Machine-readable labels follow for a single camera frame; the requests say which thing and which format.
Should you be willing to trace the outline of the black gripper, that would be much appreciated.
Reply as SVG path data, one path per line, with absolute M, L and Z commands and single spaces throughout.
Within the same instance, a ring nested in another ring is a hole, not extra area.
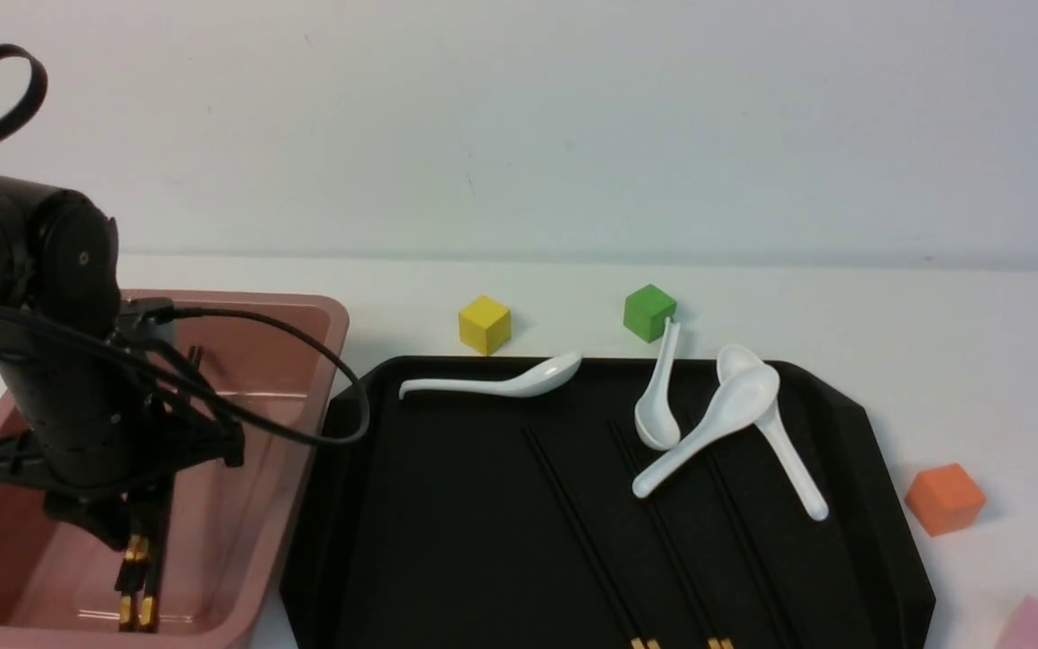
M 0 484 L 38 490 L 46 517 L 112 550 L 132 535 L 165 534 L 170 477 L 209 461 L 243 464 L 240 424 L 89 353 L 0 335 L 0 375 L 25 424 L 0 436 Z

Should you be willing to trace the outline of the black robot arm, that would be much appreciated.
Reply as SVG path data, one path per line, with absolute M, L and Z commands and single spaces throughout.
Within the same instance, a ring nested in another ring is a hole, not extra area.
M 52 339 L 62 325 L 126 350 L 137 304 L 116 282 L 118 226 L 74 190 L 0 175 L 0 377 L 24 423 L 0 433 L 0 484 L 38 490 L 50 520 L 82 529 L 115 551 L 152 535 L 156 490 L 181 470 L 243 464 L 242 424 L 204 416 L 148 375 Z

